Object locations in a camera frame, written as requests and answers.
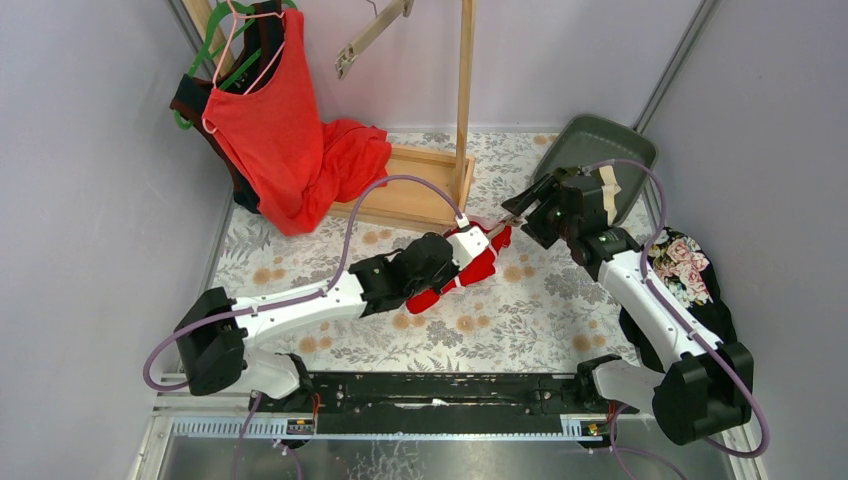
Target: red cloth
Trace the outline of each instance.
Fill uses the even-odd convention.
[[[203,118],[285,235],[311,232],[334,201],[386,175],[386,132],[350,119],[322,124],[303,49],[303,13],[283,16],[285,47],[268,83],[247,95],[213,89]]]
[[[492,228],[484,228],[480,223],[472,221],[472,225],[480,227],[481,230],[488,233]],[[456,233],[457,229],[453,229],[449,232],[445,233],[446,237],[451,236]],[[468,286],[473,283],[477,283],[486,278],[491,277],[495,274],[495,260],[498,259],[498,252],[501,251],[502,248],[508,247],[510,240],[512,238],[512,227],[506,226],[503,231],[494,238],[489,241],[489,248],[479,255],[477,258],[471,261],[465,270],[459,272],[457,278],[459,279],[459,285],[457,285],[457,278],[451,280],[447,285],[442,288],[442,293],[437,294],[431,289],[428,289],[414,297],[410,298],[406,301],[406,308],[410,313],[418,314],[432,307],[439,301],[441,295],[448,293],[453,290],[457,286]]]

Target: white wall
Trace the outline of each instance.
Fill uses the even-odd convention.
[[[717,263],[777,479],[845,478],[848,3],[723,2],[649,136]]]
[[[167,110],[164,2],[3,2],[0,45],[0,476],[124,478],[229,179]]]
[[[382,9],[389,0],[376,0]],[[385,128],[456,126],[460,0],[418,0],[335,77],[339,50],[374,18],[365,0],[301,0],[325,119]],[[480,0],[470,123],[558,130],[591,112],[633,124],[698,0]]]

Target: wooden post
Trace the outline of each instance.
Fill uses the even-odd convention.
[[[207,0],[183,0],[183,5],[185,5],[186,11],[191,17],[192,23],[194,23],[194,28],[197,29],[202,38],[206,32],[206,25],[209,23],[209,17],[212,15],[212,6],[209,5]],[[215,36],[213,37],[209,51],[214,52],[216,48],[223,45],[226,41],[227,37],[224,36],[224,32],[221,31],[221,28],[216,28]],[[232,52],[228,51],[225,55],[224,63],[221,65],[221,74],[228,72],[235,62]],[[215,57],[216,62],[218,61],[218,58],[220,58],[220,55]]]
[[[456,172],[454,196],[462,196],[465,179],[465,144],[468,141],[468,105],[471,101],[471,54],[474,52],[474,12],[477,0],[462,0],[462,32],[459,42],[459,105],[456,115]]]

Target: plastic tray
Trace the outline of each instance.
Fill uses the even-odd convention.
[[[536,181],[560,167],[591,165],[610,158],[629,158],[653,168],[657,161],[657,147],[654,142],[624,125],[595,115],[578,115],[542,157],[533,178]],[[613,168],[621,186],[621,192],[615,196],[618,215],[614,224],[620,225],[636,204],[647,175],[624,165]]]

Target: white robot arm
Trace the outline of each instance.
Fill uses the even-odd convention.
[[[603,190],[595,177],[557,171],[503,204],[520,217],[539,202],[522,231],[544,248],[565,239],[572,258],[630,313],[660,358],[662,372],[611,355],[583,362],[577,369],[580,396],[588,403],[615,400],[651,413],[666,436],[681,445],[746,423],[750,405],[691,332],[718,352],[749,389],[750,353],[741,344],[722,343],[700,325],[648,268],[646,278],[660,286],[659,294],[684,323],[670,316],[644,282],[639,245],[625,230],[608,225]],[[482,230],[466,225],[449,237],[425,234],[406,249],[357,262],[333,280],[286,292],[229,300],[222,288],[209,290],[178,330],[215,313],[248,313],[210,323],[177,340],[189,389],[194,395],[208,395],[232,386],[301,404],[311,385],[305,366],[294,355],[262,350],[264,343],[304,325],[394,310],[426,289],[438,292],[488,245]],[[304,296],[314,298],[291,302]]]
[[[208,290],[177,329],[226,309],[250,313],[198,328],[176,341],[189,390],[208,395],[226,388],[249,389],[275,399],[292,395],[305,380],[303,368],[291,356],[263,350],[263,344],[305,325],[399,308],[413,294],[443,287],[488,246],[486,234],[467,225],[447,238],[428,233],[406,249],[354,263],[337,279],[234,300],[227,299],[222,288]],[[315,298],[290,302],[309,295]]]

